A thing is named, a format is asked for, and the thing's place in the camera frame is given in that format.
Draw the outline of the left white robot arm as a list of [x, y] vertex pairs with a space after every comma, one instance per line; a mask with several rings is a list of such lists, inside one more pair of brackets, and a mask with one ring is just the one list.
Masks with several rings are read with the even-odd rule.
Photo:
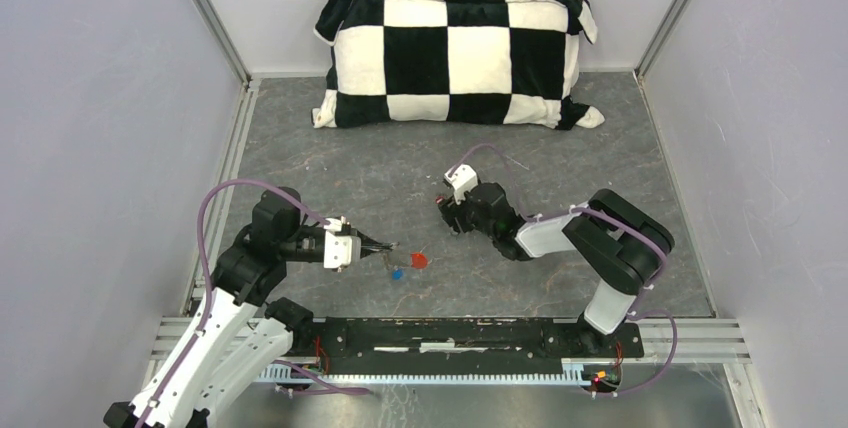
[[234, 179], [213, 188], [198, 212], [197, 244], [204, 295], [175, 348], [130, 401], [115, 402], [108, 427], [212, 427], [277, 358], [302, 355], [314, 342], [309, 310], [287, 300], [267, 301], [290, 262], [319, 263], [340, 272], [364, 257], [395, 249], [354, 228], [345, 217], [323, 217], [291, 188], [259, 180], [252, 221], [209, 263], [202, 227], [211, 200]]

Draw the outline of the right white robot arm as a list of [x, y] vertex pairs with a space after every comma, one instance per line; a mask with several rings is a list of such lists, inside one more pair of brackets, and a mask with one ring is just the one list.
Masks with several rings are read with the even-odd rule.
[[576, 328], [580, 348], [591, 356], [602, 356], [617, 344], [617, 331], [675, 247], [664, 225], [610, 189], [563, 214], [531, 220], [519, 215], [494, 182], [439, 196], [436, 205], [454, 232], [485, 235], [508, 260], [579, 253], [600, 278]]

